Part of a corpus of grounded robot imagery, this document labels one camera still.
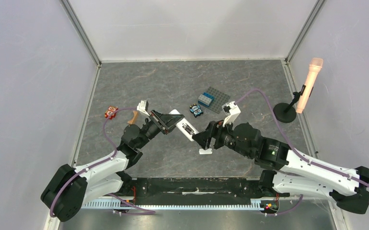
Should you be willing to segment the white battery cover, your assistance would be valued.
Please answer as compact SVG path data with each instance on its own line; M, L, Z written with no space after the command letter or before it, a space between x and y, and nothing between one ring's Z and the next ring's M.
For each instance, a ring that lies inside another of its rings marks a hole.
M212 154L213 150L211 148L208 149L199 149L200 155L209 155Z

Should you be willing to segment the white remote control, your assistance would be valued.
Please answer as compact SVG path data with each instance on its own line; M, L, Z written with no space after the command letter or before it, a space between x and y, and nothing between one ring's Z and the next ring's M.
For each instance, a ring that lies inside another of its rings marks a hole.
M193 142L193 135L198 134L199 131L186 119L182 118L175 126L186 136L186 138Z

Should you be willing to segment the black battery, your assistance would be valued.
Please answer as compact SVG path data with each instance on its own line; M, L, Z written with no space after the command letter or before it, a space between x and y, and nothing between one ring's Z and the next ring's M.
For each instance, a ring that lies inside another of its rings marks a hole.
M189 135L194 134L194 130L188 124L183 124L183 128Z

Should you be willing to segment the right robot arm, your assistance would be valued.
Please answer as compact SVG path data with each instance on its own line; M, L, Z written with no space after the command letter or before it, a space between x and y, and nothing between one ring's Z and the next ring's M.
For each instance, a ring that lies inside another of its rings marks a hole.
M266 138L249 123L237 126L212 121L207 128L192 136L204 150L212 139L214 149L227 147L251 159L264 169L258 190L269 196L299 194L335 201L348 212L365 214L369 207L369 169L364 166L345 168L308 156L281 141Z

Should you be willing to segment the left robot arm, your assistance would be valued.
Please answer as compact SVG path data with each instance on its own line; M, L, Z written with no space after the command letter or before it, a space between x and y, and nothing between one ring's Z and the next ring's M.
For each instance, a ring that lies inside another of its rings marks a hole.
M75 168L69 164L60 166L40 196L49 208L50 217L65 222L94 199L116 192L121 196L129 194L132 183L125 179L125 169L139 161L142 147L159 133L172 132L183 119L183 114L152 110L142 127L126 126L120 144L113 143L114 150L110 154Z

